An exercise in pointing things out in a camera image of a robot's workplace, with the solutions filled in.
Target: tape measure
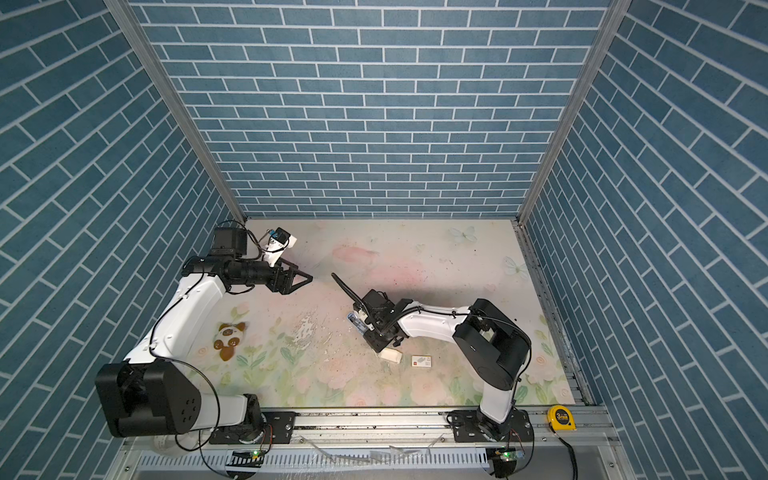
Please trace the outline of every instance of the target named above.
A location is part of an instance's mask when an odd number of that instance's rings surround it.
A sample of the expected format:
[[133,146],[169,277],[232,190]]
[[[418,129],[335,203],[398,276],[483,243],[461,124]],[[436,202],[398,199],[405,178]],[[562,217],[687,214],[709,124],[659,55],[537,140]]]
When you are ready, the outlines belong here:
[[568,407],[555,405],[549,409],[547,420],[554,430],[575,430],[576,423]]

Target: brick wallpaper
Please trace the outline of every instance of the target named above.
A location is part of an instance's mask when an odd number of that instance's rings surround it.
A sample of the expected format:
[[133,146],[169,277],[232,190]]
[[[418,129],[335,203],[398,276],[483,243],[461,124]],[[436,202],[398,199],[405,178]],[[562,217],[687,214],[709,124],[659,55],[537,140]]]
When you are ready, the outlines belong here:
[[641,478],[768,478],[767,25],[634,0],[531,220]]
[[131,4],[250,216],[400,218],[517,213],[608,0]]
[[94,375],[227,212],[101,0],[0,12],[0,478],[103,478]]

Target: cable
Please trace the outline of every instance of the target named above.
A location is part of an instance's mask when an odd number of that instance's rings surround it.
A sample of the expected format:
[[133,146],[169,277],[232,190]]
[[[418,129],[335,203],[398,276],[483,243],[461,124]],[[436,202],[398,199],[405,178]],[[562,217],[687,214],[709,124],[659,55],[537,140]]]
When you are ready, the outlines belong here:
[[269,452],[272,452],[272,437],[274,435],[274,429],[272,428],[272,425],[270,425],[270,446],[266,447],[266,452],[264,452],[264,455],[266,455]]
[[[201,439],[202,439],[202,433],[200,432],[200,430],[198,430],[198,431],[197,431],[197,443],[200,443],[200,440],[201,440]],[[218,470],[214,470],[214,467],[210,466],[210,465],[208,464],[208,461],[205,459],[205,455],[203,455],[203,450],[202,450],[202,449],[198,449],[198,450],[200,451],[200,458],[203,460],[203,463],[205,464],[205,466],[207,466],[207,467],[208,467],[208,469],[209,469],[209,470],[211,470],[211,471],[212,471],[213,473],[215,473],[216,475],[221,475],[221,476],[222,476],[222,477],[224,477],[224,478],[228,478],[229,480],[232,480],[232,477],[230,477],[230,476],[229,476],[229,474],[227,474],[227,473],[221,473],[221,472],[219,472]],[[234,477],[234,480],[237,480],[237,479],[238,479],[238,477],[240,477],[240,476],[239,476],[239,475],[235,475],[235,477]]]
[[[219,421],[221,420],[221,403],[219,402],[219,394],[217,393],[216,389],[214,388],[214,384],[213,384],[213,383],[212,383],[212,382],[211,382],[211,381],[208,379],[208,377],[206,377],[206,376],[205,376],[205,374],[204,374],[202,371],[200,371],[200,370],[199,370],[199,369],[198,369],[196,366],[194,366],[194,365],[191,365],[191,364],[189,364],[189,363],[187,363],[187,362],[185,362],[185,361],[183,361],[183,360],[172,359],[172,358],[169,358],[169,357],[166,357],[166,356],[161,356],[161,355],[158,355],[158,354],[156,354],[156,353],[154,352],[154,349],[155,349],[155,347],[153,347],[153,346],[152,346],[152,343],[153,343],[153,341],[154,341],[154,333],[155,333],[155,330],[157,330],[157,326],[158,326],[158,325],[160,325],[160,321],[161,321],[161,320],[162,320],[162,319],[163,319],[163,318],[164,318],[164,317],[165,317],[165,316],[168,314],[168,312],[170,312],[171,310],[173,310],[173,309],[174,309],[174,307],[175,307],[176,305],[178,305],[179,303],[181,303],[181,300],[184,300],[185,298],[187,298],[187,295],[189,295],[189,292],[191,292],[191,291],[194,289],[194,287],[196,287],[196,286],[197,286],[197,285],[198,285],[198,284],[199,284],[199,283],[200,283],[200,282],[203,280],[203,278],[204,278],[204,277],[205,277],[205,273],[201,273],[201,274],[200,274],[200,278],[199,278],[199,279],[197,279],[197,282],[195,282],[195,283],[194,283],[194,284],[193,284],[191,287],[189,287],[189,288],[187,289],[187,291],[186,291],[186,292],[184,292],[184,295],[180,296],[180,297],[179,297],[179,299],[178,299],[178,300],[176,300],[176,302],[174,302],[174,303],[173,303],[173,305],[169,306],[169,307],[168,307],[168,308],[167,308],[167,309],[166,309],[166,310],[163,312],[163,314],[162,314],[162,315],[160,315],[160,318],[158,318],[158,319],[157,319],[157,322],[155,322],[155,323],[154,323],[154,325],[152,326],[152,330],[150,331],[150,334],[149,334],[149,348],[148,348],[148,351],[149,351],[149,354],[150,354],[150,355],[152,355],[152,356],[153,356],[154,358],[156,358],[156,359],[163,359],[163,360],[168,360],[169,362],[180,363],[181,365],[185,365],[185,366],[188,366],[189,368],[191,368],[191,369],[192,369],[192,370],[194,370],[195,372],[199,373],[201,377],[203,377],[203,380],[205,380],[205,381],[206,381],[206,383],[207,383],[207,384],[208,384],[208,386],[210,387],[211,391],[214,393],[214,398],[216,399],[216,410],[217,410],[217,411],[216,411],[216,425],[214,426],[214,430],[215,430],[215,429],[219,428]],[[200,449],[202,449],[202,448],[203,448],[203,446],[204,446],[204,445],[206,445],[206,444],[207,444],[207,443],[210,441],[210,438],[211,438],[211,437],[208,437],[208,439],[206,439],[206,441],[205,441],[205,442],[198,442],[198,443],[197,443],[197,447],[195,447],[195,448],[193,448],[193,449],[188,449],[188,448],[186,448],[186,447],[182,446],[182,445],[179,443],[179,440],[178,440],[178,435],[174,435],[174,440],[176,441],[176,445],[178,445],[180,449],[182,449],[182,450],[186,450],[187,452],[194,452],[195,450],[200,450]]]
[[554,433],[554,436],[557,437],[558,440],[560,440],[560,443],[565,445],[565,448],[568,449],[568,455],[571,457],[571,471],[572,475],[571,478],[573,480],[578,480],[578,465],[576,465],[576,452],[574,452],[574,448],[571,446],[570,443],[566,442],[558,433],[554,430],[551,423],[548,423],[549,429]]
[[531,437],[531,455],[528,457],[528,461],[525,463],[525,465],[523,465],[522,468],[520,468],[519,470],[515,470],[512,473],[513,475],[515,473],[522,472],[523,470],[525,470],[531,464],[531,462],[533,462],[533,451],[534,451],[535,448],[536,448],[536,435],[533,435]]
[[[515,429],[509,429],[509,436],[512,436],[512,433],[515,434],[515,436],[518,438],[518,442],[520,443],[520,449],[523,451],[523,455],[525,454],[525,447],[523,446],[523,440],[520,438],[520,434],[518,434]],[[507,438],[507,448],[509,448],[509,438]]]
[[351,298],[352,300],[354,300],[354,301],[355,301],[355,303],[359,303],[359,304],[360,304],[360,307],[363,309],[363,311],[366,313],[366,315],[367,315],[368,317],[370,317],[370,318],[371,318],[371,320],[373,320],[373,318],[371,317],[371,312],[368,310],[368,306],[366,305],[366,303],[365,303],[365,302],[363,302],[363,301],[362,301],[362,299],[359,297],[359,295],[358,295],[357,293],[355,293],[355,291],[354,291],[354,290],[352,290],[351,288],[349,288],[349,287],[347,286],[347,284],[346,284],[346,283],[344,283],[344,282],[343,282],[343,281],[342,281],[342,280],[339,278],[339,276],[338,276],[338,275],[336,275],[335,273],[331,273],[331,277],[332,277],[332,278],[333,278],[333,279],[336,281],[336,284],[337,284],[339,287],[341,287],[341,290],[343,290],[343,291],[344,291],[344,293],[346,293],[346,294],[347,294],[347,296],[348,296],[349,298]]
[[241,293],[248,293],[254,288],[256,288],[256,285],[251,285],[248,290],[243,290],[242,292],[233,292],[232,290],[227,290],[227,293],[229,293],[230,295],[240,295]]

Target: black cable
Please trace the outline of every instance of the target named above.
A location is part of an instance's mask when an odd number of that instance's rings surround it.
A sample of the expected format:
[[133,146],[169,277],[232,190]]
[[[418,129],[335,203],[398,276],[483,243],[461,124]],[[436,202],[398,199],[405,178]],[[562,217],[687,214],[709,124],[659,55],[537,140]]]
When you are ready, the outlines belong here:
[[355,301],[355,303],[359,303],[359,304],[360,304],[360,307],[363,309],[363,311],[366,313],[366,315],[367,315],[367,316],[368,316],[368,317],[369,317],[371,320],[373,320],[373,318],[371,317],[371,312],[368,310],[368,306],[366,305],[366,303],[365,303],[365,302],[363,302],[363,301],[362,301],[362,299],[360,298],[360,296],[359,296],[357,293],[355,293],[355,291],[354,291],[354,290],[352,290],[351,288],[349,288],[349,287],[347,286],[347,284],[346,284],[346,283],[344,283],[344,282],[343,282],[343,281],[342,281],[342,280],[339,278],[339,276],[338,276],[338,275],[336,275],[335,273],[331,273],[331,277],[332,277],[332,278],[333,278],[333,279],[336,281],[336,284],[337,284],[337,285],[338,285],[338,286],[341,288],[341,290],[343,290],[343,291],[344,291],[344,293],[346,293],[346,294],[347,294],[347,296],[348,296],[349,298],[351,298],[352,300],[354,300],[354,301]]
[[[200,440],[202,440],[202,433],[198,430],[197,431],[197,443],[200,443]],[[232,477],[229,476],[229,474],[221,473],[218,470],[214,470],[214,467],[210,466],[208,464],[208,461],[205,459],[205,455],[203,455],[203,450],[202,449],[200,449],[200,458],[203,460],[203,463],[205,464],[205,466],[207,466],[208,469],[211,470],[213,473],[215,473],[216,475],[221,475],[224,478],[228,478],[229,480],[233,480]],[[238,477],[239,477],[239,475],[235,475],[234,480],[237,480]]]
[[234,219],[229,219],[229,220],[224,220],[223,222],[217,223],[217,227],[219,225],[224,225],[225,223],[237,223],[238,225],[240,225],[243,228],[243,230],[245,230],[247,232],[248,238],[250,238],[250,241],[252,241],[253,243],[256,244],[256,248],[259,250],[259,256],[255,257],[255,260],[260,260],[264,256],[265,253],[278,253],[278,252],[282,252],[282,251],[284,251],[286,249],[285,247],[281,247],[281,248],[278,248],[277,250],[265,250],[264,247],[261,246],[261,240],[264,240],[264,237],[266,237],[270,233],[269,230],[267,230],[266,233],[264,235],[262,235],[259,240],[256,240],[256,235],[254,235],[253,232],[250,231],[250,229],[245,226],[245,223],[242,223],[242,222],[234,220]]
[[248,290],[243,290],[242,292],[233,292],[232,290],[227,290],[227,293],[229,293],[230,295],[240,295],[241,293],[248,293],[254,288],[256,288],[256,285],[251,285]]
[[[194,370],[195,372],[199,373],[201,377],[203,377],[203,380],[205,380],[205,381],[206,381],[206,383],[207,383],[207,384],[208,384],[208,386],[210,387],[211,391],[213,391],[213,393],[214,393],[214,398],[216,399],[216,409],[217,409],[217,412],[216,412],[216,425],[214,426],[214,430],[215,430],[215,429],[219,428],[219,421],[221,420],[221,403],[219,402],[219,394],[218,394],[218,392],[216,391],[216,389],[214,388],[214,384],[213,384],[213,383],[212,383],[212,382],[211,382],[211,381],[208,379],[208,377],[206,377],[206,376],[205,376],[205,374],[204,374],[202,371],[200,371],[200,370],[199,370],[199,369],[198,369],[196,366],[194,366],[194,365],[191,365],[191,364],[189,364],[189,363],[187,363],[187,362],[185,362],[185,361],[183,361],[183,360],[172,359],[172,358],[169,358],[169,357],[166,357],[166,356],[161,356],[161,355],[158,355],[158,354],[156,354],[156,353],[154,352],[154,347],[152,346],[152,342],[153,342],[153,340],[154,340],[154,333],[155,333],[155,330],[157,330],[157,326],[158,326],[158,325],[160,325],[160,321],[161,321],[161,320],[162,320],[162,319],[163,319],[163,318],[164,318],[164,317],[165,317],[165,316],[168,314],[168,312],[170,312],[171,310],[173,310],[173,309],[174,309],[174,307],[175,307],[176,305],[178,305],[179,303],[181,303],[181,300],[184,300],[185,298],[187,298],[187,295],[189,295],[189,292],[191,292],[191,291],[194,289],[194,287],[196,287],[196,286],[197,286],[197,285],[198,285],[198,284],[199,284],[199,283],[200,283],[200,282],[203,280],[203,278],[204,278],[204,277],[205,277],[205,273],[202,273],[202,274],[200,275],[200,278],[199,278],[199,279],[197,279],[197,282],[195,282],[195,283],[194,283],[194,284],[193,284],[191,287],[189,287],[189,288],[187,289],[187,291],[186,291],[186,292],[184,292],[184,295],[180,296],[180,297],[179,297],[179,299],[178,299],[178,300],[176,300],[176,302],[174,302],[174,304],[173,304],[173,305],[169,306],[169,307],[168,307],[168,308],[167,308],[167,309],[166,309],[166,310],[163,312],[163,314],[162,314],[162,315],[160,315],[160,318],[158,318],[158,319],[157,319],[157,322],[155,322],[155,323],[154,323],[154,325],[152,326],[152,330],[150,331],[150,335],[149,335],[149,348],[148,348],[147,350],[149,351],[149,354],[150,354],[150,355],[152,355],[152,356],[153,356],[154,358],[156,358],[156,359],[163,359],[163,360],[168,360],[169,362],[180,363],[181,365],[185,365],[185,366],[188,366],[189,368],[191,368],[191,369],[192,369],[192,370]],[[182,446],[182,445],[179,443],[179,440],[178,440],[178,435],[174,435],[174,440],[176,441],[176,445],[178,445],[178,447],[179,447],[180,449],[182,449],[182,450],[186,450],[187,452],[194,452],[195,450],[200,450],[200,449],[202,449],[202,448],[203,448],[203,446],[204,446],[204,445],[206,445],[206,444],[207,444],[207,443],[210,441],[210,437],[208,437],[208,439],[207,439],[205,442],[198,442],[198,443],[197,443],[197,447],[195,447],[195,448],[193,448],[193,449],[188,449],[188,448],[186,448],[186,447]]]
[[535,448],[536,448],[536,435],[533,435],[531,437],[531,455],[528,457],[528,461],[525,463],[525,465],[523,465],[522,468],[520,468],[519,470],[515,470],[512,473],[513,475],[515,473],[522,472],[523,470],[525,470],[531,464],[531,462],[533,462],[533,451],[534,451]]
[[554,433],[554,436],[557,437],[558,440],[560,440],[560,443],[565,445],[565,448],[568,449],[568,455],[571,457],[571,478],[573,480],[578,480],[578,465],[576,464],[576,452],[574,452],[574,448],[571,446],[570,443],[566,442],[558,433],[552,428],[552,424],[549,423],[549,429]]

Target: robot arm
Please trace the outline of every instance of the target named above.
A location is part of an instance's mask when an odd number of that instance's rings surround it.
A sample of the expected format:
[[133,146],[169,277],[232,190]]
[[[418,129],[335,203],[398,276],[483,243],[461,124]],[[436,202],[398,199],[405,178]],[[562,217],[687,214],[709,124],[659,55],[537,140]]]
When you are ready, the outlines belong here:
[[[261,414],[255,396],[201,394],[172,362],[184,364],[210,312],[232,286],[266,285],[287,295],[312,281],[280,258],[296,238],[281,228],[268,234],[266,252],[259,246],[259,257],[265,260],[247,259],[247,230],[218,227],[208,255],[191,257],[182,267],[179,286],[152,329],[123,362],[101,368],[96,391],[112,435],[186,433],[243,419],[258,429]],[[304,280],[294,283],[297,276]]]
[[522,329],[484,299],[454,308],[425,306],[411,299],[394,303],[376,290],[360,298],[335,273],[332,276],[354,301],[364,325],[363,338],[377,353],[413,336],[455,343],[484,382],[477,426],[496,440],[508,435],[514,387],[527,367],[526,359],[530,362],[531,340]]

